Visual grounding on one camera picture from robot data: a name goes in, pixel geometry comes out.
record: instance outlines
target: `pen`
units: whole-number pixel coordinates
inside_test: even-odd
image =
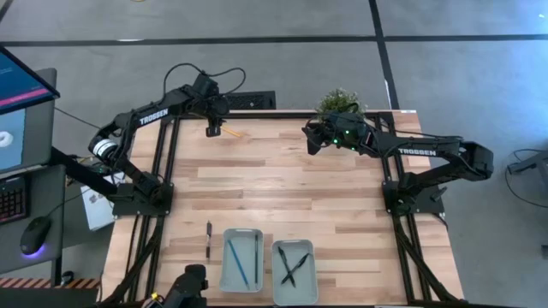
[[[289,279],[291,280],[291,284],[293,285],[293,287],[295,287],[295,279],[293,278],[293,275],[291,275],[291,271],[289,270],[288,259],[285,257],[285,252],[280,246],[277,247],[277,251],[280,253],[280,257],[282,257],[283,266],[285,267],[285,270],[287,270],[288,272]]]
[[[207,247],[205,248],[205,257],[207,258],[207,263],[209,263],[210,256],[211,256],[211,230],[212,225],[211,222],[207,221]]]
[[[307,253],[304,257],[301,258],[301,260],[299,260],[299,263],[285,276],[285,278],[282,279],[282,284],[284,284],[289,278],[293,278],[293,273],[295,273],[295,271],[299,269],[305,263],[305,261],[307,261],[307,257],[309,254],[310,253]]]

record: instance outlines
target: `wooden tabletop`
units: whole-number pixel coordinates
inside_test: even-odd
[[[420,131],[414,112],[394,111],[396,129]],[[188,264],[204,264],[208,305],[272,305],[271,244],[308,239],[314,245],[319,305],[404,304],[402,274],[390,217],[384,210],[381,161],[335,147],[307,154],[303,120],[229,120],[242,134],[206,138],[206,121],[183,120],[172,181],[176,193],[166,219],[156,290],[167,294]],[[139,130],[132,162],[150,170],[159,122]],[[162,168],[169,148],[164,145]],[[426,157],[403,157],[406,171],[430,168]],[[449,237],[428,214],[416,215],[426,263],[455,296],[462,290]],[[211,221],[211,262],[206,223]],[[104,267],[104,297],[122,280],[134,218],[116,221]],[[259,293],[223,293],[219,279],[226,228],[258,228],[265,235],[265,280]],[[413,262],[415,296],[420,287]],[[144,294],[148,264],[141,273]]]

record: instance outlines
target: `blue pen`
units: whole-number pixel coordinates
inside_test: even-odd
[[[232,240],[228,240],[230,245],[230,250],[232,251],[232,254],[234,255],[234,259],[236,259],[236,264],[238,264],[238,269],[240,270],[241,277],[243,278],[243,281],[246,283],[247,290],[249,290],[249,283],[247,283],[246,274],[243,272],[243,268],[241,267],[240,259],[236,255],[236,250],[234,249],[234,246],[232,245]]]

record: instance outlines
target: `white paper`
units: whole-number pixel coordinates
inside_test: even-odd
[[[105,176],[105,180],[112,183],[110,176]],[[123,182],[123,173],[114,175],[115,184]],[[112,215],[112,202],[107,200],[102,194],[95,192],[87,186],[80,188],[82,198],[84,199],[84,208],[86,209],[87,226],[90,230],[95,231],[102,227],[108,226],[114,222]]]

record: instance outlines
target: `computer mouse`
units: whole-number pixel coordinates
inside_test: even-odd
[[[50,226],[51,221],[47,216],[34,218],[21,236],[21,251],[26,255],[37,252],[44,244]]]

